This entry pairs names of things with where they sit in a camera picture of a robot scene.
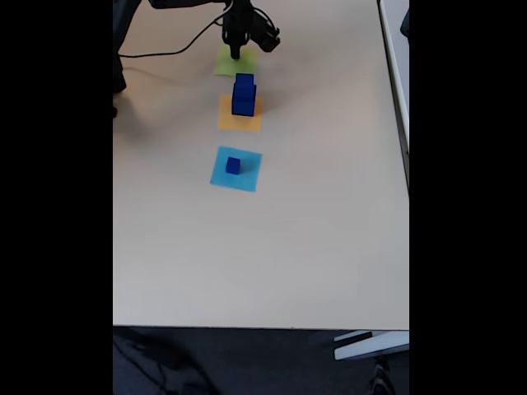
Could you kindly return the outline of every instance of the black cable on table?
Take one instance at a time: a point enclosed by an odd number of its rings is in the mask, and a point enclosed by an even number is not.
[[[229,4],[229,7],[227,7],[225,9],[224,12],[222,12],[222,14],[220,16],[217,16],[216,18],[214,18],[214,20],[209,23],[208,25],[206,25],[203,30],[201,30],[198,35],[196,35],[192,41],[190,41],[190,43],[184,47],[183,49],[179,50],[179,51],[176,51],[176,52],[159,52],[159,53],[141,53],[139,55],[119,55],[121,58],[130,58],[130,59],[136,59],[136,58],[148,58],[148,57],[151,57],[151,56],[168,56],[168,55],[177,55],[178,53],[183,53],[184,51],[186,51],[187,49],[190,48],[190,46],[192,44],[194,44],[194,42],[199,38],[200,35],[202,35],[203,33],[205,33],[205,31],[207,31],[207,29],[209,27],[211,27],[212,25],[216,24],[217,21],[219,21],[220,19],[222,19],[225,14],[227,14],[231,8],[232,8],[232,5],[234,4],[234,0],[231,1],[231,4]]]
[[[149,379],[152,383],[154,383],[161,391],[165,391],[165,387],[164,385],[161,385],[160,383],[157,382],[157,380],[155,380],[151,375],[149,375],[145,369],[143,369],[135,360],[133,360],[132,358],[130,358],[128,355],[126,355],[124,353],[123,350],[121,350],[121,347],[119,347],[117,345],[117,343],[115,342],[114,340],[114,347],[115,349],[119,352],[119,354],[125,359],[127,360],[130,364],[132,364],[137,370],[139,370],[147,379]],[[166,381],[166,376],[164,375],[164,372],[163,372],[163,379],[164,381]]]

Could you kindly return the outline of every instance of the table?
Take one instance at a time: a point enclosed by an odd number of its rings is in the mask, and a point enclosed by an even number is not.
[[[258,1],[262,132],[217,130],[220,29],[124,59],[114,120],[114,325],[408,329],[409,200],[375,0]],[[138,8],[121,53],[177,50],[222,6]],[[256,193],[209,184],[263,154]]]

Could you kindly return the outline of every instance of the blue paper square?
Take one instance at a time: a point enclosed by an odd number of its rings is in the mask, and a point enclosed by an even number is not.
[[[229,156],[240,159],[239,174],[229,174],[226,172],[226,164]],[[211,184],[241,189],[242,191],[256,192],[256,183],[258,181],[261,162],[262,154],[237,150],[228,146],[220,146],[217,150],[216,163],[212,171]]]

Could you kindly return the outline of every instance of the floor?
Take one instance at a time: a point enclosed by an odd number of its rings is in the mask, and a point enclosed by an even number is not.
[[[307,330],[134,329],[186,349],[221,395],[366,395],[374,373],[371,358],[335,361],[333,344],[324,340],[332,338],[332,333],[320,337],[320,332]],[[114,339],[126,354],[160,380],[153,362],[144,359],[127,342]],[[387,358],[395,392],[408,395],[409,351]],[[201,381],[193,371],[167,370],[167,388],[179,395],[183,383]],[[114,395],[158,393],[158,388],[114,347]]]

